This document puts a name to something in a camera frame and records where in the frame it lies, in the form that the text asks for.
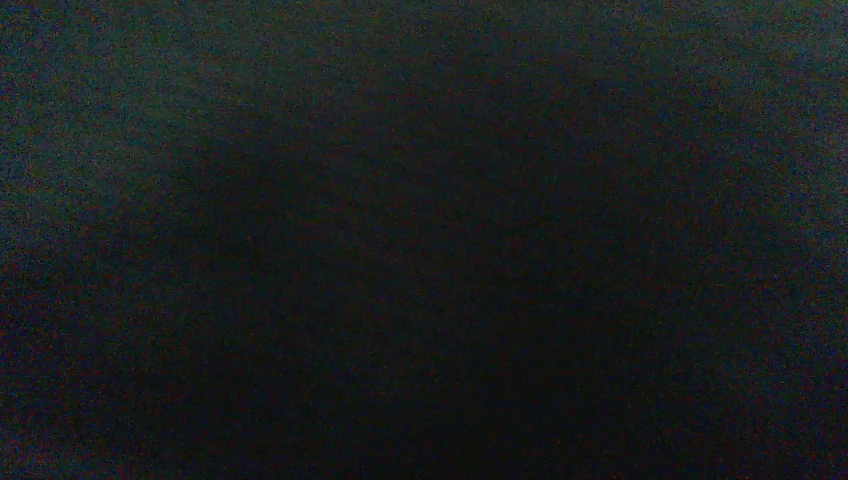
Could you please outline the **black student backpack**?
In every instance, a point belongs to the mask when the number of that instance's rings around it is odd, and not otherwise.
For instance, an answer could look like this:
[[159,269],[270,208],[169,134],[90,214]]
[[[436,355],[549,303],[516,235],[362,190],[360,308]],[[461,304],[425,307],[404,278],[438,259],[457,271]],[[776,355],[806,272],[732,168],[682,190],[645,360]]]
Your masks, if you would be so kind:
[[5,1],[5,479],[843,479],[843,1]]

